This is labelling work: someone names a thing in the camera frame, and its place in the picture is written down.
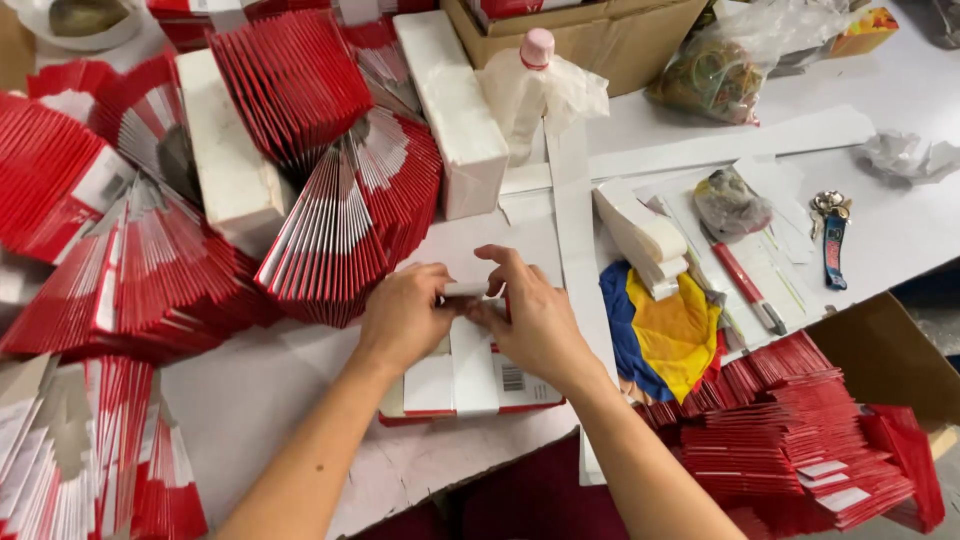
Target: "orange box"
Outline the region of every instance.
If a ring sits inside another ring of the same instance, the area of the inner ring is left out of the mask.
[[[830,48],[830,58],[865,55],[892,36],[900,25],[886,8],[868,10],[862,19],[837,36]]]

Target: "blue cloth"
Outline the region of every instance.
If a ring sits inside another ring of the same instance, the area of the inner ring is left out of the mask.
[[[630,263],[619,260],[600,274],[600,290],[607,307],[610,335],[613,339],[613,358],[616,371],[625,380],[636,382],[648,396],[659,401],[673,400],[673,393],[657,372],[643,360],[640,344],[634,332],[636,308],[627,295],[627,274]]]

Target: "table surface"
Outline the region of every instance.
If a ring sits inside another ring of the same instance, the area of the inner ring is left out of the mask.
[[[768,81],[758,114],[777,123],[799,114],[851,103],[880,128],[960,142],[960,51],[931,45],[914,20],[888,6],[900,30],[874,53],[810,67],[805,75]],[[101,57],[124,69],[163,45],[155,23],[141,36]],[[38,47],[38,64],[64,61]],[[610,118],[588,123],[594,155],[737,129],[650,105],[641,93],[611,101]],[[849,150],[786,158],[805,173],[803,202],[822,189],[854,199],[844,242],[850,288],[822,287],[819,261],[800,268],[818,300],[848,307],[960,256],[960,174],[910,188],[870,174]],[[597,243],[601,268],[613,253]],[[411,260],[439,260],[460,281],[482,281],[492,267],[472,257],[479,245],[517,247],[562,282],[556,227],[544,216],[510,227],[501,212],[439,223]],[[163,370],[163,391],[180,421],[211,525],[222,523],[298,420],[323,395],[356,343],[359,329],[336,331],[291,321],[254,329],[223,347]],[[569,405],[519,415],[387,429],[372,422],[350,469],[328,538],[353,534],[574,431]]]

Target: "yellow cloth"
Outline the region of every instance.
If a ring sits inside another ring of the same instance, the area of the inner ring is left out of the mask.
[[[677,282],[678,294],[654,302],[631,268],[626,289],[636,308],[633,327],[640,353],[682,404],[713,361],[720,307],[709,304],[686,273]]]

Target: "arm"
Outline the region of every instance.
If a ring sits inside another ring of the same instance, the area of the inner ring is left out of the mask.
[[[562,289],[515,250],[484,246],[476,255],[500,266],[488,296],[510,291],[511,321],[472,303],[467,317],[493,333],[516,365],[570,400],[607,478],[631,538],[743,538],[723,510],[627,405],[577,328]]]
[[[434,302],[451,281],[442,264],[415,264],[376,288],[353,355],[233,510],[220,538],[325,536],[353,455],[383,395],[450,332],[456,310],[434,307]]]

